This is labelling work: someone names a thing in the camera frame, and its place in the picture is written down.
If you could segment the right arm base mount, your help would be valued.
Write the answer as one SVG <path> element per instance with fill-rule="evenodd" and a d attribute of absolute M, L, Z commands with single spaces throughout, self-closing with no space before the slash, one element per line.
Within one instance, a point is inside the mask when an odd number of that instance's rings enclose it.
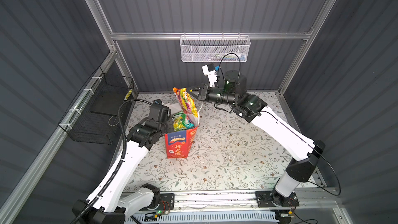
<path fill-rule="evenodd" d="M 289 197 L 283 197 L 275 190 L 260 190 L 255 192 L 258 207 L 298 207 L 300 203 L 293 192 Z"/>

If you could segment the pink Fox's candy bag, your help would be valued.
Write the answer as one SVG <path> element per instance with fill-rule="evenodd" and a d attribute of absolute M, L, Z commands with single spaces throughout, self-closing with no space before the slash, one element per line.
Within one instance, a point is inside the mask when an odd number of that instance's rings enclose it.
<path fill-rule="evenodd" d="M 176 99 L 185 113 L 192 114 L 195 118 L 199 117 L 199 112 L 194 99 L 186 88 L 173 88 Z"/>

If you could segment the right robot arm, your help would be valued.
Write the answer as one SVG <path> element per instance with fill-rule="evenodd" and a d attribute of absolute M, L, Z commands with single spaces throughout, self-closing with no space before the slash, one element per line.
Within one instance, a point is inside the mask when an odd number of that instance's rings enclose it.
<path fill-rule="evenodd" d="M 207 72 L 209 83 L 187 88 L 187 92 L 199 101 L 226 104 L 237 116 L 265 131 L 290 154 L 291 162 L 272 191 L 275 203 L 291 198 L 300 183 L 309 180 L 325 144 L 305 137 L 287 124 L 261 98 L 247 92 L 247 79 L 239 71 L 231 70 L 223 74 L 223 85 L 218 83 L 218 75 Z"/>

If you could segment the red paper gift bag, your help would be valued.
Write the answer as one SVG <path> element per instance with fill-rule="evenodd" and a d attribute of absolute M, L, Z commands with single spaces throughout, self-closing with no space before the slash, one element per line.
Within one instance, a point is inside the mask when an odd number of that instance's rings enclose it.
<path fill-rule="evenodd" d="M 165 134 L 165 147 L 168 159 L 187 158 L 196 136 L 200 115 L 195 117 L 193 114 L 186 114 L 193 127 L 186 130 L 175 131 L 173 119 L 171 119 L 170 128 Z"/>

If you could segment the yellow tube in black basket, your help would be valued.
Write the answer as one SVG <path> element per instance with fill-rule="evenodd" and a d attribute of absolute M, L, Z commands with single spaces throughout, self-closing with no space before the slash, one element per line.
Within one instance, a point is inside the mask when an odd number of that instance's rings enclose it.
<path fill-rule="evenodd" d="M 125 97 L 124 97 L 124 101 L 127 101 L 128 100 L 128 98 L 130 97 L 130 95 L 132 94 L 132 92 L 133 92 L 133 89 L 130 89 L 128 92 L 127 92 L 127 94 L 125 95 Z"/>

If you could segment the green yellow candy bag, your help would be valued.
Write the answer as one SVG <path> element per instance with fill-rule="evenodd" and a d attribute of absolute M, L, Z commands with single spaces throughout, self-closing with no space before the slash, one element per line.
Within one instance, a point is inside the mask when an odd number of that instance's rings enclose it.
<path fill-rule="evenodd" d="M 189 130 L 194 128 L 194 123 L 189 119 L 189 117 L 180 111 L 173 116 L 173 130 L 174 132 Z"/>

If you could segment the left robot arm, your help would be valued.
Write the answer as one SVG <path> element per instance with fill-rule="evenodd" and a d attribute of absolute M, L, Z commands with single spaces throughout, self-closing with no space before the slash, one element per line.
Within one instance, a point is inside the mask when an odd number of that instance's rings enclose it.
<path fill-rule="evenodd" d="M 135 169 L 152 146 L 167 133 L 171 109 L 154 100 L 149 116 L 132 127 L 129 133 L 122 131 L 122 152 L 104 179 L 86 200 L 78 200 L 73 206 L 74 224 L 123 224 L 143 208 L 156 209 L 160 202 L 160 189 L 151 184 L 122 197 L 125 186 L 131 181 Z"/>

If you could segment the items in white basket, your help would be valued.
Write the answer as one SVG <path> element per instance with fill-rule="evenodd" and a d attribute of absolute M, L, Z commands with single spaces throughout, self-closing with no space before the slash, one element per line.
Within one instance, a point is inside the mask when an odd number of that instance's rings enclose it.
<path fill-rule="evenodd" d="M 224 60 L 228 61 L 241 61 L 241 62 L 246 62 L 247 61 L 247 54 L 245 53 L 225 53 L 225 54 L 211 54 L 208 56 L 210 61 L 221 61 L 222 58 L 224 57 Z"/>

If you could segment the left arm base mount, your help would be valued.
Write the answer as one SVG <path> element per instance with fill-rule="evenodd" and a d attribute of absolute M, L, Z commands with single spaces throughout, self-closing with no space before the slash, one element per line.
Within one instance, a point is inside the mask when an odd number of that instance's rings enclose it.
<path fill-rule="evenodd" d="M 175 194 L 160 193 L 154 206 L 146 207 L 149 211 L 170 211 L 174 209 Z"/>

